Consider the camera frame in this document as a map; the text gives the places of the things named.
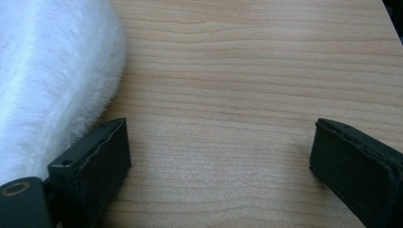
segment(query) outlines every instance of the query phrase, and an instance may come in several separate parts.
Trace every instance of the stuffed animal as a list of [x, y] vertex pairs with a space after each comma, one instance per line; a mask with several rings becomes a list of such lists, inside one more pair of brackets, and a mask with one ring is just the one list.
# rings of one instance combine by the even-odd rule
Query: stuffed animal
[[125, 56], [107, 0], [0, 1], [0, 185], [48, 176], [102, 114]]

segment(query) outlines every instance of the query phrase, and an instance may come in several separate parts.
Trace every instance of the wood grain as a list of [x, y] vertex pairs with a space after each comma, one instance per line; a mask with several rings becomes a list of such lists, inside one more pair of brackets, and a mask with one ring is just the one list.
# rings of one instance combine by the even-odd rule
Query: wood grain
[[380, 0], [111, 2], [133, 167], [98, 227], [362, 227], [308, 166], [319, 117], [403, 151]]

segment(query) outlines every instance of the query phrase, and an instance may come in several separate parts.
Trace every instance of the white fluffy object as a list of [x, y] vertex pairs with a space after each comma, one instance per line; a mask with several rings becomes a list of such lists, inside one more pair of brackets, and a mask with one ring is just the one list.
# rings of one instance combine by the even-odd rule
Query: white fluffy object
[[107, 0], [1, 0], [0, 185], [45, 179], [100, 117], [124, 64]]

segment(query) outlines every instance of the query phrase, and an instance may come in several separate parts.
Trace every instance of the white plush toy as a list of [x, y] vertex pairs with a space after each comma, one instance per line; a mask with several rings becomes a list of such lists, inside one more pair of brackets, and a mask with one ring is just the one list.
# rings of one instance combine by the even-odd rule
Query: white plush toy
[[100, 117], [124, 64], [107, 0], [1, 0], [0, 185], [45, 179]]

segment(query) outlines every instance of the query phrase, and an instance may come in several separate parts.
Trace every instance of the wooden surface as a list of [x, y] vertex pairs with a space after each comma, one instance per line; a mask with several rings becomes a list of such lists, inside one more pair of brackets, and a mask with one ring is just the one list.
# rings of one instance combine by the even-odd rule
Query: wooden surface
[[308, 169], [317, 118], [403, 151], [403, 47], [381, 0], [113, 0], [105, 120], [133, 167], [98, 227], [361, 227]]

